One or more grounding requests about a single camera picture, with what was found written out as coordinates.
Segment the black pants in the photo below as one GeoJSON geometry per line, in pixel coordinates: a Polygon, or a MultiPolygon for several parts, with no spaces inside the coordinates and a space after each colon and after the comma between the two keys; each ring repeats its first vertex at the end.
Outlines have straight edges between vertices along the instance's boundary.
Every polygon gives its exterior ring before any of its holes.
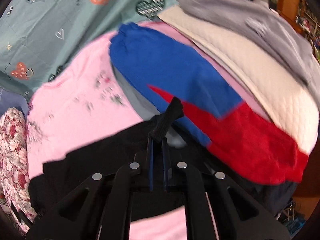
{"type": "MultiPolygon", "coordinates": [[[[31,207],[38,215],[44,215],[67,194],[94,173],[110,176],[125,164],[134,160],[135,154],[146,150],[148,135],[159,123],[155,115],[147,121],[131,126],[111,137],[69,152],[65,159],[43,165],[43,174],[36,176],[28,186],[31,207]]],[[[237,175],[190,136],[183,148],[170,147],[171,153],[179,153],[195,166],[207,161],[212,168],[227,173],[240,187],[260,203],[269,213],[276,215],[292,197],[297,184],[287,181],[277,186],[259,185],[237,175]]],[[[183,206],[183,198],[177,190],[154,193],[137,193],[132,207],[132,220],[155,217],[183,206]]]]}

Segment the red floral quilt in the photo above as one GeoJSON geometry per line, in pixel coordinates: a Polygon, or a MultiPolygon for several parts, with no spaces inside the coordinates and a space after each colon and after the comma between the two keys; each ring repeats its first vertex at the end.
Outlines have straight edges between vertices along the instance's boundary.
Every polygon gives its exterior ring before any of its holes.
{"type": "Polygon", "coordinates": [[[1,116],[1,190],[16,227],[26,234],[36,217],[31,207],[25,118],[16,108],[1,116]]]}

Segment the cream quilted garment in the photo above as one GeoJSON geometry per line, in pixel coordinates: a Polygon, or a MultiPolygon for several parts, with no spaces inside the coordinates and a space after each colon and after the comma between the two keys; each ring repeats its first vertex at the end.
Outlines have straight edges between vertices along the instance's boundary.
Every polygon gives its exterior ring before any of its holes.
{"type": "Polygon", "coordinates": [[[295,139],[301,151],[311,153],[318,135],[317,104],[273,57],[239,34],[187,15],[178,5],[158,16],[236,77],[273,123],[295,139]]]}

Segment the blue-purple pillow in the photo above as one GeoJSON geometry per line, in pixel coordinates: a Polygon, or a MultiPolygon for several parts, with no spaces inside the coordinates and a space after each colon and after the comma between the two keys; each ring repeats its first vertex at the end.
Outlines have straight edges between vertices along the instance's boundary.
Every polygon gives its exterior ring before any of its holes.
{"type": "Polygon", "coordinates": [[[19,94],[0,89],[0,116],[9,108],[16,108],[21,111],[26,118],[29,113],[29,106],[25,98],[19,94]]]}

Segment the blue and red garment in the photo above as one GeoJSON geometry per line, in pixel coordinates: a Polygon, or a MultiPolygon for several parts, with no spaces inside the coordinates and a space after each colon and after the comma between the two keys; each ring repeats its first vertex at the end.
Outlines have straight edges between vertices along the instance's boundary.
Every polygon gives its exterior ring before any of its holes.
{"type": "Polygon", "coordinates": [[[295,140],[255,113],[191,42],[164,23],[121,25],[113,66],[163,112],[180,99],[178,124],[235,173],[257,184],[300,182],[308,162],[295,140]]]}

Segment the grey folded garment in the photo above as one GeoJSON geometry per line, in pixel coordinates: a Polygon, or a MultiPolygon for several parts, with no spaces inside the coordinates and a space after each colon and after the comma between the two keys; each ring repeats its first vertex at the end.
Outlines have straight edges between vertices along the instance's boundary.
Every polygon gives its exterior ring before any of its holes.
{"type": "Polygon", "coordinates": [[[319,64],[310,43],[287,21],[250,0],[177,0],[183,11],[236,32],[289,68],[310,88],[319,88],[319,64]]]}

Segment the teal patterned blanket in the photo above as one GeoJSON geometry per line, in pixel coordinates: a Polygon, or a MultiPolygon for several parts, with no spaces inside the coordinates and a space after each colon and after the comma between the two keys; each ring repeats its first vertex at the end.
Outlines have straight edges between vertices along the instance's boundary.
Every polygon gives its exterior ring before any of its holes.
{"type": "Polygon", "coordinates": [[[175,0],[11,0],[1,16],[1,87],[31,97],[88,42],[153,20],[175,0]]]}

